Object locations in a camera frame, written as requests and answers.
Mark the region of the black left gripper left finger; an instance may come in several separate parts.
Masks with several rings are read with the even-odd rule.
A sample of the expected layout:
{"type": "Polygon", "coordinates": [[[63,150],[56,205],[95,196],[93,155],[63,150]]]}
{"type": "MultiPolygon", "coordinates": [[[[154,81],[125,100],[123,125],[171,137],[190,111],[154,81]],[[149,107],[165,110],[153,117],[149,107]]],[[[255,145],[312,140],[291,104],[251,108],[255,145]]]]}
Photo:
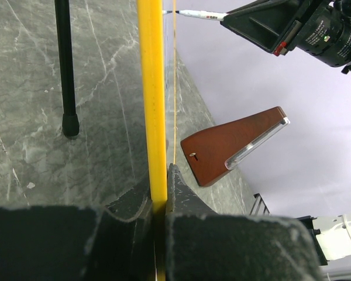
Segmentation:
{"type": "Polygon", "coordinates": [[[152,203],[0,207],[0,280],[153,280],[152,203]]]}

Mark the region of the orange framed whiteboard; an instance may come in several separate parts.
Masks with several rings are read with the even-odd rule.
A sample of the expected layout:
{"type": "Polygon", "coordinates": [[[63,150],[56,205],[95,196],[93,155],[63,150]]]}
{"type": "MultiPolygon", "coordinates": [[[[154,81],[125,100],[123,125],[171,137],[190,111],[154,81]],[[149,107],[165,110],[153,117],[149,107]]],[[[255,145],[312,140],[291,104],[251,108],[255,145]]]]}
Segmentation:
{"type": "Polygon", "coordinates": [[[154,218],[157,280],[166,280],[165,213],[167,204],[166,91],[163,2],[137,1],[144,119],[150,198],[154,218]]]}

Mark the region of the white rainbow whiteboard marker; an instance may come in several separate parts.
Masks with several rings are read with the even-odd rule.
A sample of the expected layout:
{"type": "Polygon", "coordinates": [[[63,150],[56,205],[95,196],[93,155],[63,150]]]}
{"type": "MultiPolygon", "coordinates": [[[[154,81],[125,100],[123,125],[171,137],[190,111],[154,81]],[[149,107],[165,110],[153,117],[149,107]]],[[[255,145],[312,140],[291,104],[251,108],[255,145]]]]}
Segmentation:
{"type": "Polygon", "coordinates": [[[197,19],[206,19],[206,20],[216,20],[223,21],[223,19],[228,15],[228,13],[220,13],[220,12],[210,12],[210,11],[196,11],[196,10],[176,10],[176,14],[197,18],[197,19]]]}

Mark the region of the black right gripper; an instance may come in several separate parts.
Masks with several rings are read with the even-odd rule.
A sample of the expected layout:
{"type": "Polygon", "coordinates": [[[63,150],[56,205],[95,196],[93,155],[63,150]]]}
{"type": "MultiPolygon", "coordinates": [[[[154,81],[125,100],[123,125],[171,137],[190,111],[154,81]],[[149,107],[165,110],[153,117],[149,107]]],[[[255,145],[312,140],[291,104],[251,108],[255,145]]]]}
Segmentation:
{"type": "Polygon", "coordinates": [[[254,1],[228,12],[221,25],[276,56],[296,47],[333,57],[330,1],[254,1]]]}

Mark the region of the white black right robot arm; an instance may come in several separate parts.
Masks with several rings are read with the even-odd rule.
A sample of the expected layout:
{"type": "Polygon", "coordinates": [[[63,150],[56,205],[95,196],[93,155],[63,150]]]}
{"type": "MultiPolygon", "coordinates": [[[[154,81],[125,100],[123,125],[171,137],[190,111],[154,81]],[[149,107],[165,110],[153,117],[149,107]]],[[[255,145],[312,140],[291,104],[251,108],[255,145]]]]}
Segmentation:
{"type": "Polygon", "coordinates": [[[351,72],[351,1],[254,1],[221,25],[275,56],[299,48],[351,72]]]}

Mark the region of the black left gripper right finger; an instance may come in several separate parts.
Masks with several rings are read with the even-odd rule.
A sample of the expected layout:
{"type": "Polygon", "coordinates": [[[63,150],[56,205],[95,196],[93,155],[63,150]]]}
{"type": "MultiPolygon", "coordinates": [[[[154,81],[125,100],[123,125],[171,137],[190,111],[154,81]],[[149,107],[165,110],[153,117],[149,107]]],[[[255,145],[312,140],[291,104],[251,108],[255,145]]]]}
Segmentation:
{"type": "Polygon", "coordinates": [[[321,280],[306,227],[293,218],[218,214],[168,168],[167,280],[321,280]]]}

